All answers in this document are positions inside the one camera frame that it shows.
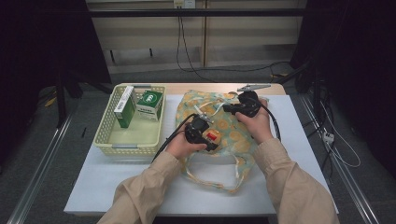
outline hand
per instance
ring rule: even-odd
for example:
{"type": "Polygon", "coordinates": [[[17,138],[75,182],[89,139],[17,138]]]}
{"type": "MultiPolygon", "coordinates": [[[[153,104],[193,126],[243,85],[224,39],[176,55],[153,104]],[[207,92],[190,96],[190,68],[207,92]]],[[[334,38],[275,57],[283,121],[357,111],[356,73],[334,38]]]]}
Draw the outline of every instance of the hand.
{"type": "Polygon", "coordinates": [[[204,150],[206,148],[206,144],[191,144],[187,141],[186,135],[183,130],[186,128],[186,125],[183,125],[179,133],[175,136],[174,139],[169,143],[166,151],[172,154],[176,159],[182,159],[190,156],[192,152],[204,150]]]}
{"type": "MultiPolygon", "coordinates": [[[[268,103],[264,99],[260,99],[260,102],[267,106],[268,103]]],[[[270,128],[270,117],[263,108],[260,108],[259,112],[253,118],[245,116],[239,112],[235,113],[236,118],[247,126],[247,130],[254,138],[257,144],[264,142],[267,139],[274,138],[270,128]]]]}

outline green box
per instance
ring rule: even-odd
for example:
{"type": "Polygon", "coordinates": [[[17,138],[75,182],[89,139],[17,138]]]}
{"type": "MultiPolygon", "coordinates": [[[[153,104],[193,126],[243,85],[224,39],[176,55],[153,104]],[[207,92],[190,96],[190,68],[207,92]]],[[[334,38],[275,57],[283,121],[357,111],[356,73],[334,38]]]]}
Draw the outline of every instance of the green box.
{"type": "Polygon", "coordinates": [[[158,91],[145,91],[137,102],[136,110],[142,119],[158,121],[163,109],[163,94],[158,91]]]}
{"type": "Polygon", "coordinates": [[[134,96],[134,87],[125,87],[125,91],[122,94],[119,102],[117,103],[116,108],[114,109],[114,114],[116,115],[116,118],[119,121],[121,128],[128,128],[129,124],[131,123],[131,119],[134,116],[134,111],[136,107],[134,96]]]}

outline beige sleeve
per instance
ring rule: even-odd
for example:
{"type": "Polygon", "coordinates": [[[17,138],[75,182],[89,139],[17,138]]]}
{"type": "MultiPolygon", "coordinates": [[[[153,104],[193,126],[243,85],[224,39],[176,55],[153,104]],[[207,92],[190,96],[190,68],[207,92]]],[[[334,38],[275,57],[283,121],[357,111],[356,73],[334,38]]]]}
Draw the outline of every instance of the beige sleeve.
{"type": "Polygon", "coordinates": [[[254,158],[266,177],[279,223],[339,223],[330,193],[290,159],[278,139],[261,143],[254,158]]]}
{"type": "Polygon", "coordinates": [[[141,175],[122,181],[111,208],[98,223],[152,223],[163,195],[180,173],[181,164],[164,151],[141,175]]]}

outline yellow basket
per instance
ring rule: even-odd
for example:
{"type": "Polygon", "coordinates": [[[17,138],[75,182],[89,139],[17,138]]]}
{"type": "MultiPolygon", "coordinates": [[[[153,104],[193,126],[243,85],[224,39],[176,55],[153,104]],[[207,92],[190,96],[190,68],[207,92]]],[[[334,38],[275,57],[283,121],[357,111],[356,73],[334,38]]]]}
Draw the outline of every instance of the yellow basket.
{"type": "Polygon", "coordinates": [[[107,156],[121,159],[149,159],[154,157],[158,148],[163,125],[165,110],[165,86],[151,86],[124,83],[117,85],[111,93],[104,115],[93,139],[93,145],[99,147],[107,156]],[[163,109],[159,121],[141,119],[135,113],[127,129],[120,127],[114,108],[126,86],[134,86],[137,98],[140,99],[144,91],[158,91],[163,94],[163,109]]]}

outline cable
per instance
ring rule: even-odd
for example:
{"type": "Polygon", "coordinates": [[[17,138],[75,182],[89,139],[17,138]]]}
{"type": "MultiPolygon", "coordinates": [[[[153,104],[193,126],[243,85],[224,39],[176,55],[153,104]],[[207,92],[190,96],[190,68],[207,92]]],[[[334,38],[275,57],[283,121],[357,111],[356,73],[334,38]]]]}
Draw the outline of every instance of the cable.
{"type": "Polygon", "coordinates": [[[272,66],[280,64],[280,63],[289,63],[289,62],[275,62],[275,63],[271,63],[270,65],[266,65],[266,66],[260,67],[260,68],[241,69],[241,70],[239,70],[239,69],[225,69],[225,68],[200,68],[200,69],[196,69],[196,68],[194,68],[192,66],[191,60],[190,60],[190,55],[189,55],[189,53],[187,51],[186,38],[185,38],[185,35],[184,35],[183,19],[181,17],[178,18],[177,66],[180,68],[180,70],[182,70],[184,72],[193,72],[198,77],[200,77],[202,79],[205,79],[205,80],[208,80],[208,81],[211,81],[211,82],[215,82],[214,80],[211,80],[211,79],[208,79],[208,78],[200,76],[197,72],[198,71],[254,72],[254,71],[260,71],[260,70],[267,69],[267,68],[270,68],[271,71],[272,71],[272,66]],[[185,51],[186,51],[186,54],[187,54],[187,58],[189,60],[189,64],[190,64],[191,70],[182,68],[181,65],[180,65],[180,62],[178,60],[178,51],[179,51],[179,48],[180,48],[180,35],[183,37],[184,48],[185,48],[185,51]]]}
{"type": "Polygon", "coordinates": [[[188,115],[183,121],[181,121],[181,123],[177,126],[177,128],[171,133],[171,135],[166,138],[165,142],[163,143],[163,145],[160,147],[160,149],[158,149],[157,153],[155,154],[154,158],[152,159],[151,163],[154,162],[154,160],[160,155],[160,153],[168,146],[168,144],[179,134],[184,132],[183,131],[178,131],[181,126],[183,126],[184,123],[187,122],[187,120],[189,120],[189,118],[193,117],[193,116],[197,116],[196,114],[190,114],[188,115]]]}
{"type": "Polygon", "coordinates": [[[353,147],[343,138],[343,136],[342,136],[339,132],[337,132],[337,130],[335,129],[334,125],[332,124],[332,121],[331,121],[330,118],[329,118],[329,114],[327,113],[327,110],[326,110],[326,108],[324,107],[323,103],[320,102],[320,104],[321,104],[321,106],[323,107],[324,112],[326,113],[326,116],[327,116],[327,118],[329,119],[329,122],[330,122],[330,124],[332,125],[332,127],[333,127],[335,133],[337,133],[337,135],[340,136],[340,138],[349,146],[349,148],[350,148],[350,149],[352,150],[352,152],[355,154],[356,158],[358,159],[358,164],[357,164],[357,165],[352,165],[352,164],[349,164],[348,162],[344,161],[344,160],[340,157],[340,155],[338,155],[337,153],[335,153],[335,152],[333,151],[333,149],[332,149],[332,147],[329,145],[329,143],[326,143],[327,146],[329,147],[329,150],[330,150],[330,151],[334,154],[334,156],[335,156],[336,158],[338,158],[338,160],[340,160],[343,164],[345,164],[345,165],[347,165],[347,166],[350,166],[350,167],[359,167],[359,166],[361,165],[361,158],[359,157],[358,153],[356,153],[355,149],[353,149],[353,147]]]}
{"type": "Polygon", "coordinates": [[[315,122],[314,119],[313,119],[313,120],[310,120],[310,121],[308,121],[308,122],[306,122],[306,123],[304,123],[304,124],[302,124],[301,126],[303,126],[303,128],[305,128],[306,126],[308,126],[309,124],[311,124],[311,123],[313,123],[313,122],[315,122]]]}
{"type": "Polygon", "coordinates": [[[341,33],[343,24],[345,22],[345,19],[346,19],[346,16],[347,16],[347,9],[349,8],[349,4],[350,4],[350,0],[347,0],[346,7],[344,8],[344,12],[343,12],[343,16],[341,18],[340,25],[338,26],[337,34],[335,35],[334,42],[332,44],[332,48],[333,49],[335,48],[335,44],[337,43],[338,37],[339,37],[339,35],[341,33]]]}
{"type": "Polygon", "coordinates": [[[331,155],[331,154],[332,154],[332,150],[327,151],[327,153],[326,153],[326,158],[324,159],[322,165],[320,166],[320,170],[321,170],[321,172],[323,172],[323,171],[324,171],[324,167],[325,167],[327,161],[330,162],[330,174],[329,174],[329,178],[330,178],[330,179],[332,179],[332,160],[330,160],[330,155],[331,155]]]}
{"type": "Polygon", "coordinates": [[[215,83],[217,83],[217,81],[214,81],[214,80],[212,80],[212,79],[209,79],[209,78],[206,78],[206,77],[201,77],[201,76],[197,73],[197,71],[194,69],[194,67],[192,66],[192,63],[191,63],[191,60],[190,60],[190,55],[189,55],[189,52],[187,51],[186,38],[185,38],[185,36],[184,36],[183,19],[182,19],[181,17],[178,18],[178,41],[177,41],[177,65],[178,65],[178,67],[179,67],[181,70],[183,70],[183,69],[181,68],[179,62],[178,62],[178,49],[179,49],[179,46],[180,46],[180,24],[181,24],[181,32],[182,32],[182,35],[183,35],[183,41],[184,41],[184,49],[185,49],[185,51],[186,51],[187,58],[189,59],[189,63],[190,63],[190,67],[191,67],[192,71],[193,71],[198,77],[200,77],[201,79],[204,79],[204,80],[209,81],[209,82],[215,82],[215,83]]]}
{"type": "Polygon", "coordinates": [[[318,131],[320,131],[321,128],[323,127],[325,121],[326,121],[326,119],[323,120],[323,121],[319,124],[319,126],[318,126],[312,133],[308,134],[308,135],[306,136],[306,138],[309,138],[310,136],[312,136],[312,134],[317,133],[318,131]]]}
{"type": "Polygon", "coordinates": [[[271,71],[271,81],[270,81],[270,83],[272,83],[274,81],[274,79],[275,79],[274,71],[272,70],[272,66],[270,66],[270,71],[271,71]]]}

